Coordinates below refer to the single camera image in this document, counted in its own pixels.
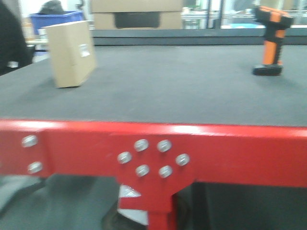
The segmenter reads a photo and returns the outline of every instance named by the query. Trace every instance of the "black jacket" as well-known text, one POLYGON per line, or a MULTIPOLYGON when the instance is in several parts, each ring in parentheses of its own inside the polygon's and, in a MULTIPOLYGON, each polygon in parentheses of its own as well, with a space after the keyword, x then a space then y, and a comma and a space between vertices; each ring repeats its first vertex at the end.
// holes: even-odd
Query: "black jacket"
POLYGON ((0 0, 0 75, 12 71, 10 61, 18 62, 18 68, 32 63, 19 20, 0 0))

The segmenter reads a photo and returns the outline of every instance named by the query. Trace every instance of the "red bracket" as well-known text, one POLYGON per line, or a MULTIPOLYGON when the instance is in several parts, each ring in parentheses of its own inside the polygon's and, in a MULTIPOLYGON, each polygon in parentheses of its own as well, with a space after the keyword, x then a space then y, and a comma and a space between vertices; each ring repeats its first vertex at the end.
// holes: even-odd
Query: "red bracket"
POLYGON ((150 230, 174 230, 172 196, 195 181, 307 187, 307 127, 0 120, 0 163, 2 174, 115 176, 141 193, 121 208, 147 210, 150 230), (37 143, 25 147, 29 136, 37 143), (135 146, 142 139, 148 146, 135 146))

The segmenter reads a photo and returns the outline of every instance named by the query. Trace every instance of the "gray carpet surface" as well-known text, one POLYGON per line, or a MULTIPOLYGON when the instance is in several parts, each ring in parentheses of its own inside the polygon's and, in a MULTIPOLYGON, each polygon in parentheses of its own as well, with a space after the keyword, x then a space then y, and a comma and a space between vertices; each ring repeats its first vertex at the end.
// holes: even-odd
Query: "gray carpet surface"
POLYGON ((306 46, 285 46, 279 77, 253 76, 263 46, 102 46, 78 88, 50 60, 0 77, 0 118, 307 126, 306 46))
POLYGON ((118 198, 113 178, 53 175, 46 187, 15 197, 1 230, 103 230, 101 219, 118 198))

